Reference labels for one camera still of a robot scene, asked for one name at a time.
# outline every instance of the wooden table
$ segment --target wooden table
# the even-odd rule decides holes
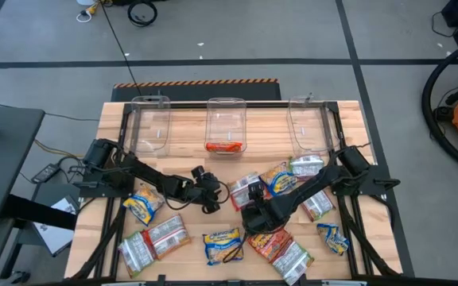
[[[356,101],[339,101],[338,103],[347,144],[363,145],[367,143],[369,139],[359,103]],[[124,103],[105,103],[97,138],[118,140],[123,106]],[[262,173],[293,155],[286,112],[286,108],[247,109],[245,153],[238,160],[217,160],[210,158],[204,150],[206,110],[173,110],[169,156],[161,159],[142,158],[142,160],[165,174],[187,177],[191,177],[192,168],[203,165],[208,172],[213,172],[219,180],[224,182],[237,180],[249,172]],[[362,148],[361,152],[369,162],[374,161],[369,147]],[[329,191],[327,194],[336,205],[336,198]],[[351,208],[349,200],[347,201],[348,207]],[[65,277],[76,273],[98,244],[106,202],[107,199],[104,198],[96,199],[80,214]],[[368,240],[392,269],[401,272],[398,251],[386,207],[366,196],[359,197],[359,205]],[[151,226],[164,222],[175,213],[167,206],[163,206]],[[240,226],[242,230],[241,214],[235,212],[231,202],[225,203],[221,206],[220,211],[210,215],[203,214],[198,205],[191,205],[180,213],[192,238],[192,243],[181,247],[161,261],[156,261],[146,268],[136,280],[156,280],[159,274],[165,274],[167,280],[281,279],[274,268],[268,265],[267,261],[248,244],[244,245],[243,261],[217,266],[206,265],[202,234],[229,230],[237,226]],[[317,222],[334,222],[340,225],[340,214],[338,211],[330,211]],[[351,278],[346,255],[339,257],[329,251],[316,232],[317,222],[310,222],[306,213],[298,208],[286,226],[294,239],[315,257],[315,261],[307,271],[307,279]],[[123,237],[144,229],[145,226],[127,211]],[[357,241],[355,239],[353,241],[359,272],[363,273],[361,252]],[[109,275],[112,244],[107,247],[103,276]],[[117,279],[130,279],[122,259],[119,259]]]

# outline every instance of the vacuum hose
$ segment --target vacuum hose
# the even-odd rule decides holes
[[[427,79],[427,83],[423,88],[423,92],[421,94],[421,111],[423,112],[423,116],[425,118],[425,122],[430,129],[434,139],[439,143],[442,149],[445,150],[453,159],[458,161],[458,150],[455,146],[446,139],[446,136],[443,134],[439,125],[437,124],[437,120],[434,117],[434,113],[430,104],[431,95],[433,92],[434,84],[439,78],[439,75],[443,72],[443,70],[450,65],[451,62],[458,58],[458,50],[453,52],[450,56],[447,56],[433,71],[430,75],[429,79]]]

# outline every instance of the clear plastic bin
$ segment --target clear plastic bin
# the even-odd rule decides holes
[[[241,154],[246,149],[246,102],[215,98],[207,104],[204,147],[218,155]]]
[[[329,149],[327,137],[332,141],[333,148],[339,145],[332,113],[321,104],[310,97],[296,97],[289,100],[287,123],[296,156],[326,153]],[[328,133],[323,126],[324,112],[330,128]]]
[[[138,96],[132,99],[125,148],[138,157],[169,154],[171,102],[167,96]]]

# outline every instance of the orange striped tape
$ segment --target orange striped tape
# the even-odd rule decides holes
[[[278,79],[216,79],[216,80],[185,80],[170,82],[138,83],[138,87],[167,87],[182,85],[206,85],[206,84],[233,84],[233,83],[278,83]],[[135,87],[135,83],[116,83],[114,88]]]

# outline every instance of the gray floor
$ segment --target gray floor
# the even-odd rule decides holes
[[[453,52],[452,39],[430,30],[430,17],[448,0],[343,0],[360,59],[439,59]],[[130,60],[255,58],[349,59],[335,0],[168,0],[159,16],[139,29],[121,7],[107,9]],[[87,24],[73,0],[6,0],[0,12],[0,62],[122,60],[103,12]],[[441,18],[437,27],[449,29]],[[362,66],[378,131],[392,176],[415,274],[458,279],[458,164],[429,139],[420,93],[434,66]],[[283,99],[360,100],[351,65],[224,65],[135,67],[136,80],[279,78]],[[0,69],[0,103],[97,118],[115,83],[131,78],[125,68]],[[458,66],[435,87],[439,98],[458,85]],[[85,153],[96,123],[47,117],[37,138],[46,145]],[[57,157],[33,146],[22,172],[32,176]],[[19,177],[13,193],[31,196]],[[30,283],[59,280],[68,251],[51,258],[26,247],[17,269]]]

